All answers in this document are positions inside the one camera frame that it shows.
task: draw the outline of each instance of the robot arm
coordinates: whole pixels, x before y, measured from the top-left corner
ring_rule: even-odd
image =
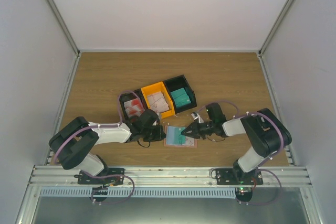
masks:
[[[61,145],[76,134],[80,129],[87,130],[76,134],[59,152],[58,160],[66,170],[76,168],[91,175],[103,176],[108,168],[103,160],[90,153],[98,144],[129,143],[143,138],[145,142],[160,141],[165,138],[161,125],[157,125],[159,116],[152,110],[145,110],[139,117],[134,116],[122,124],[97,124],[86,121],[82,116],[58,132],[50,141],[49,146],[57,152]]]
[[[211,121],[202,122],[200,115],[193,114],[195,122],[191,123],[182,135],[193,138],[215,133],[221,137],[229,137],[237,134],[247,134],[252,147],[238,160],[234,162],[233,173],[237,182],[244,180],[247,173],[264,163],[272,154],[276,153],[281,145],[281,139],[276,129],[260,115],[247,115],[241,118],[227,121],[218,103],[206,107]],[[284,146],[291,143],[291,135],[283,124],[273,115],[269,109],[259,110],[258,113],[266,116],[279,129]]]

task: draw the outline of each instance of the black bin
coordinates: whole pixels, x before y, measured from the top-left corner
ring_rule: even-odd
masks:
[[[191,89],[191,87],[189,86],[189,84],[187,82],[187,79],[184,77],[184,75],[165,80],[165,81],[163,81],[163,83],[164,83],[164,85],[165,85],[165,87],[166,87],[166,89],[167,89],[167,91],[168,91],[168,93],[169,93],[169,95],[170,95],[170,97],[173,101],[175,114],[178,114],[182,111],[189,110],[189,109],[197,107],[195,93]],[[190,98],[191,103],[177,108],[176,105],[175,105],[175,101],[174,101],[174,99],[171,95],[171,92],[173,92],[177,89],[181,89],[181,88],[185,89],[187,95]]]
[[[143,97],[143,94],[141,92],[141,89],[134,90],[134,93],[136,93],[137,96],[140,98],[144,109],[148,109],[146,101],[145,101],[145,99]],[[128,116],[126,114],[126,109],[124,107],[124,102],[131,101],[133,99],[136,99],[136,97],[133,93],[125,93],[125,94],[122,94],[120,96],[119,102],[120,102],[120,105],[121,105],[122,113],[124,114],[124,117],[125,117],[126,120],[128,119]]]

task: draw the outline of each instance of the wooden tabletop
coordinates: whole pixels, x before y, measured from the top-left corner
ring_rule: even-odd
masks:
[[[181,74],[194,90],[198,108],[225,99],[237,104],[242,112],[262,108],[273,111],[254,53],[95,52],[81,56],[62,126],[77,116],[95,123],[118,122],[117,96],[121,91]],[[233,106],[224,103],[221,106],[227,119],[236,114]],[[161,124],[188,126],[193,121],[192,111],[162,119]],[[205,111],[201,115],[207,120]],[[219,143],[198,140],[197,148],[166,147],[163,141],[152,143],[150,148],[137,143],[109,143],[95,146],[92,153],[115,166],[232,166],[250,147],[246,135],[237,135]],[[267,163],[267,166],[287,165],[284,152]]]

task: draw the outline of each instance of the gray floor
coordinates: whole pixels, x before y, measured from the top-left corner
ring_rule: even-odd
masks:
[[[268,201],[277,189],[258,188],[253,201]],[[239,205],[234,199],[131,198],[119,205],[92,205],[89,198],[41,198],[34,224],[192,223],[304,224],[307,221],[299,189],[285,189],[275,204]]]

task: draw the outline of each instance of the orange bin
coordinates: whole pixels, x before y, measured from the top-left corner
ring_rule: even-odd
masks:
[[[163,94],[166,102],[168,103],[168,106],[169,106],[170,110],[162,112],[161,113],[161,118],[167,118],[168,116],[172,116],[172,115],[175,114],[173,101],[172,101],[170,95],[168,94],[167,89],[166,89],[165,85],[163,84],[163,82],[158,82],[158,83],[155,83],[153,85],[143,87],[143,88],[141,88],[141,92],[143,94],[143,97],[144,97],[144,99],[146,101],[146,104],[147,104],[149,109],[151,107],[149,105],[147,96],[149,96],[151,94],[154,94],[154,93],[157,93],[157,92],[161,92]]]

